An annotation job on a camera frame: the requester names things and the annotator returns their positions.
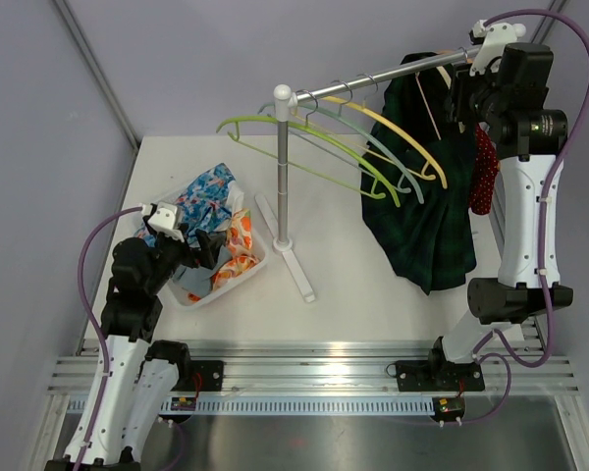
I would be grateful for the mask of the orange floral skirt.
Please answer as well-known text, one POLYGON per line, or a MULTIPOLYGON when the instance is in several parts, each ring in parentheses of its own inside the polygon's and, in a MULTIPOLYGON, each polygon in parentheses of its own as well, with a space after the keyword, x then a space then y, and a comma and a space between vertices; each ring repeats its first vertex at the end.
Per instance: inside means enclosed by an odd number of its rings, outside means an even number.
MULTIPOLYGON (((233 258, 212 277, 212 291, 208 295, 225 287, 233 279, 243 275, 259 263, 259 258, 253 254, 252 222, 248 208, 243 208, 234 214, 231 224, 226 230, 226 236, 226 246, 230 249, 233 258)), ((191 304, 194 304, 206 296, 198 298, 186 292, 186 297, 191 304)))

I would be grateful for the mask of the light blue denim garment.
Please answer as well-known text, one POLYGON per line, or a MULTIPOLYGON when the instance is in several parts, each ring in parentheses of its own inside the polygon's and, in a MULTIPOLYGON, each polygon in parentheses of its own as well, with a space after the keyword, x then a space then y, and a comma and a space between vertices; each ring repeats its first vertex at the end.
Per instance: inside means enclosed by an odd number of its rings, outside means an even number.
POLYGON ((224 232, 213 233, 210 236, 215 237, 217 242, 218 255, 215 257, 215 266, 213 268, 203 266, 191 268, 181 265, 171 279, 171 282, 178 288, 182 288, 198 298, 205 297, 212 291, 212 277, 233 258, 230 249, 226 246, 224 232))

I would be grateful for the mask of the blue floral skirt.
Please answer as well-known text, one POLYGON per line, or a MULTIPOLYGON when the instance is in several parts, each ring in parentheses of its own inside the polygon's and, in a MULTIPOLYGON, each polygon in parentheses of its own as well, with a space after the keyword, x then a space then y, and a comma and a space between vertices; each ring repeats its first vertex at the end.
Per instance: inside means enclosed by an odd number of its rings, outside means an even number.
POLYGON ((189 246, 198 247, 195 231, 225 231, 233 216, 244 207, 244 192, 230 168, 220 163, 156 202, 181 208, 180 222, 187 225, 185 240, 189 246))

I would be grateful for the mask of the yellow hanger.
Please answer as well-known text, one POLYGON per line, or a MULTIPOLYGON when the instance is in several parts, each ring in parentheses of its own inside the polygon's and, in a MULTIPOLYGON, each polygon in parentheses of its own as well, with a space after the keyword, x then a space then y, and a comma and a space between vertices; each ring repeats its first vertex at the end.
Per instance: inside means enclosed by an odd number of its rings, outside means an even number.
POLYGON ((442 188, 449 188, 447 175, 445 174, 445 171, 443 170, 439 162, 422 144, 420 144, 414 137, 412 137, 407 131, 402 129, 400 126, 396 125, 389 119, 383 117, 381 114, 367 108, 364 104, 353 103, 351 101, 345 100, 344 98, 338 98, 334 95, 321 97, 318 92, 310 92, 308 90, 303 90, 302 93, 309 94, 310 96, 312 96, 313 100, 321 99, 324 101, 336 103, 341 106, 345 105, 352 110, 355 110, 363 115, 366 115, 369 118, 372 118, 378 124, 381 124, 390 131, 394 132, 396 135, 401 137, 405 142, 407 142, 414 150, 416 150, 425 160, 425 164, 423 165, 421 171, 419 173, 412 171, 412 173, 417 175, 424 181, 433 181, 435 177, 433 175, 426 173, 426 171, 430 167, 432 167, 441 182, 442 188))

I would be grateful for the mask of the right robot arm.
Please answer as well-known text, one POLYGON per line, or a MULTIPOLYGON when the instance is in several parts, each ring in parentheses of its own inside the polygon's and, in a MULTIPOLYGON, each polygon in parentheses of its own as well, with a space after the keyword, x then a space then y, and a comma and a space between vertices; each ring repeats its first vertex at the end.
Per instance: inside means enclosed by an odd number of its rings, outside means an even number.
POLYGON ((505 239, 495 278, 475 278, 468 310, 431 348, 423 378, 436 391, 484 388, 476 355, 493 337, 527 318, 569 306, 555 254, 556 199, 567 118, 544 107, 554 55, 511 43, 484 69, 455 67, 446 110, 454 122, 485 123, 505 187, 505 239))

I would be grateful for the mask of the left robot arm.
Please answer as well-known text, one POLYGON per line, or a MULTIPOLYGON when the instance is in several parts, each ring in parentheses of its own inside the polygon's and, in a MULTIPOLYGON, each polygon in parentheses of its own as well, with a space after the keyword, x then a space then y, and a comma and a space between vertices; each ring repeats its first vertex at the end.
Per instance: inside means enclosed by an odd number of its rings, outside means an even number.
POLYGON ((199 232, 198 245, 158 235, 152 246, 138 237, 113 250, 112 276, 101 314, 100 355, 80 422, 62 457, 48 470, 137 470, 166 396, 222 388, 221 360, 194 360, 184 342, 155 340, 163 309, 159 291, 180 266, 215 267, 223 235, 199 232))

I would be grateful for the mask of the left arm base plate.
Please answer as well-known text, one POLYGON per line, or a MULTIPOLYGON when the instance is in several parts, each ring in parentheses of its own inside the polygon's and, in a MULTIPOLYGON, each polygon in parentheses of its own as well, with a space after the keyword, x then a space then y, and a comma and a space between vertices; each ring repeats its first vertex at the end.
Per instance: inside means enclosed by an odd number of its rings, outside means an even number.
POLYGON ((225 364, 222 360, 191 360, 182 366, 173 392, 217 393, 222 390, 225 364))

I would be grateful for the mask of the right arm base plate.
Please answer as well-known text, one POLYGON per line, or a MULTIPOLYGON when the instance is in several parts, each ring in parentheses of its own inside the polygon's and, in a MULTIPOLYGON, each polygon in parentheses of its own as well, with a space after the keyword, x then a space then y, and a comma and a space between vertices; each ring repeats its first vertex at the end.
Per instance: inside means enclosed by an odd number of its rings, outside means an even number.
POLYGON ((481 367, 475 362, 443 362, 435 366, 428 360, 400 360, 394 368, 402 393, 474 393, 485 390, 481 367))

